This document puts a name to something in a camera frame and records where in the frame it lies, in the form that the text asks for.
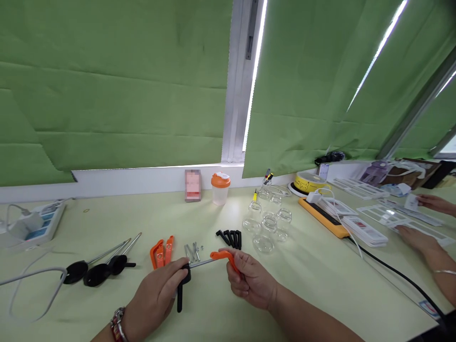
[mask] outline orange bottle cap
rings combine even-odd
[[[227,188],[231,184],[229,176],[222,172],[217,172],[212,175],[210,183],[216,188]]]

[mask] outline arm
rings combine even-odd
[[[445,298],[456,307],[456,275],[435,273],[435,271],[438,270],[456,272],[456,262],[432,236],[406,226],[397,226],[396,229],[409,245],[423,255],[427,266],[433,271],[434,280],[440,288],[440,291],[442,291]]]
[[[187,275],[187,258],[180,258],[149,273],[141,282],[132,301],[125,308],[121,326],[129,342],[141,342],[168,317],[177,286]],[[110,324],[92,342],[115,342]]]
[[[418,205],[435,210],[456,218],[456,205],[433,195],[418,195]]]
[[[338,320],[282,285],[278,286],[269,312],[290,341],[362,341]]]
[[[223,248],[234,255],[242,277],[227,263],[231,290],[256,308],[268,310],[290,341],[362,341],[353,331],[280,285],[252,256]]]

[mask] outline shaker bottle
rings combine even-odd
[[[231,184],[229,176],[222,172],[212,175],[212,202],[216,205],[224,205],[228,197],[228,188]]]

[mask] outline green roller blind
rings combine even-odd
[[[244,177],[312,167],[330,150],[374,159],[456,44],[449,1],[270,0]]]
[[[38,136],[16,106],[12,92],[0,87],[0,186],[73,182],[58,171]]]
[[[404,138],[395,157],[429,159],[429,150],[455,125],[456,81],[453,77]]]
[[[220,162],[231,0],[5,0],[0,75],[58,170]]]

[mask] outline white cable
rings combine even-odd
[[[62,200],[57,200],[55,201],[54,203],[58,203],[57,205],[61,205],[63,202],[66,202],[67,200],[74,200],[74,198],[68,198],[68,199],[62,199]],[[9,204],[7,209],[6,209],[6,231],[8,234],[10,234],[11,236],[13,236],[15,239],[21,241],[21,242],[25,242],[25,240],[22,240],[21,238],[15,236],[14,234],[12,234],[10,232],[10,229],[9,229],[9,219],[10,219],[10,208],[11,207],[16,207],[18,209],[20,209],[22,211],[22,214],[23,215],[30,215],[30,212],[25,209],[25,208],[22,208],[21,206],[18,206],[17,204]],[[22,282],[22,279],[24,278],[28,278],[30,276],[34,276],[34,275],[37,275],[39,273],[44,273],[44,272],[48,272],[48,271],[60,271],[62,272],[62,276],[60,277],[60,280],[57,284],[57,287],[56,287],[56,290],[54,291],[54,294],[52,295],[51,297],[51,300],[49,301],[45,311],[43,312],[43,314],[41,314],[38,318],[32,320],[32,321],[26,321],[27,323],[32,323],[32,322],[36,322],[37,320],[43,318],[44,315],[46,315],[49,311],[49,309],[51,308],[51,305],[52,303],[54,302],[54,299],[55,297],[57,296],[57,293],[59,292],[68,272],[66,270],[66,268],[62,268],[62,267],[48,267],[48,268],[43,268],[41,270],[38,270],[38,271],[35,271],[35,272],[32,272],[32,273],[28,273],[28,274],[25,274],[25,272],[34,264],[36,263],[38,260],[40,260],[42,257],[44,257],[47,253],[49,253],[50,251],[52,251],[52,249],[48,249],[48,248],[43,248],[43,247],[40,247],[38,245],[35,245],[35,247],[38,247],[38,248],[41,248],[41,249],[44,249],[46,250],[46,252],[43,253],[43,255],[41,255],[40,257],[38,257],[35,261],[33,261],[30,265],[28,265],[26,268],[24,268],[22,270],[22,272],[20,273],[19,276],[16,276],[16,277],[13,277],[11,279],[8,279],[8,280],[5,280],[5,281],[0,281],[0,286],[2,285],[5,285],[5,284],[9,284],[9,283],[12,283],[12,282],[15,282],[15,281],[19,281],[18,284],[16,285],[16,288],[14,289],[14,292],[9,300],[9,307],[8,307],[8,315],[12,318],[15,318],[15,319],[18,319],[18,320],[22,320],[18,317],[16,317],[14,314],[13,314],[13,304],[14,304],[14,299],[16,298],[16,295],[18,293],[18,290],[19,290],[19,286],[20,286],[20,283]]]
[[[19,290],[19,286],[20,286],[20,283],[22,281],[22,279],[24,278],[27,278],[27,277],[30,277],[30,276],[34,276],[34,275],[37,275],[39,273],[43,273],[43,272],[48,272],[48,271],[60,271],[62,272],[62,276],[60,277],[60,280],[57,284],[57,287],[56,287],[56,290],[54,291],[54,294],[52,295],[51,297],[51,300],[49,301],[49,304],[47,305],[46,307],[46,310],[38,317],[38,318],[35,318],[34,320],[32,321],[26,321],[27,323],[32,323],[32,322],[36,322],[37,320],[41,319],[45,314],[48,313],[49,309],[51,308],[51,305],[52,303],[54,302],[54,299],[55,297],[57,296],[57,293],[59,292],[66,276],[67,276],[67,270],[63,267],[48,267],[48,268],[43,268],[41,270],[38,270],[38,271],[35,271],[35,272],[32,272],[32,273],[28,273],[28,274],[25,274],[25,272],[34,264],[36,263],[38,260],[40,260],[42,257],[44,257],[47,253],[49,253],[51,251],[51,249],[48,249],[45,253],[43,253],[43,255],[41,255],[39,258],[37,258],[35,261],[33,261],[30,265],[28,265],[26,268],[24,268],[22,270],[22,272],[20,273],[19,276],[16,276],[16,277],[13,277],[11,279],[8,279],[8,280],[5,280],[5,281],[1,281],[0,282],[0,286],[2,285],[5,285],[5,284],[9,284],[9,283],[12,283],[12,282],[15,282],[15,281],[18,281],[18,284],[16,285],[16,288],[14,289],[14,292],[13,292],[13,295],[11,296],[11,298],[9,299],[9,307],[8,307],[8,315],[12,318],[15,318],[15,319],[18,319],[18,320],[22,320],[18,317],[16,317],[14,314],[13,314],[13,304],[14,304],[14,299],[16,298],[16,295],[18,293],[18,290]]]
[[[352,232],[350,232],[350,230],[349,230],[347,227],[345,227],[345,225],[343,224],[343,222],[342,222],[342,220],[341,220],[341,218],[340,218],[340,216],[339,216],[339,213],[337,212],[336,203],[335,203],[336,197],[335,197],[335,195],[334,195],[334,192],[333,192],[331,189],[329,189],[329,188],[319,188],[319,189],[315,190],[315,192],[318,191],[318,193],[319,193],[320,195],[322,195],[322,196],[324,196],[324,195],[323,195],[319,190],[327,190],[327,191],[329,191],[329,192],[332,194],[332,199],[334,200],[334,201],[332,202],[332,205],[334,206],[334,211],[336,212],[337,219],[338,219],[338,221],[341,223],[342,227],[344,227],[345,230],[348,231],[348,233],[350,234],[351,238],[352,238],[353,241],[355,242],[356,247],[358,247],[358,252],[359,252],[359,254],[360,254],[361,259],[364,260],[364,258],[362,257],[360,245],[358,245],[358,242],[356,242],[356,239],[355,239],[355,237],[353,236]]]

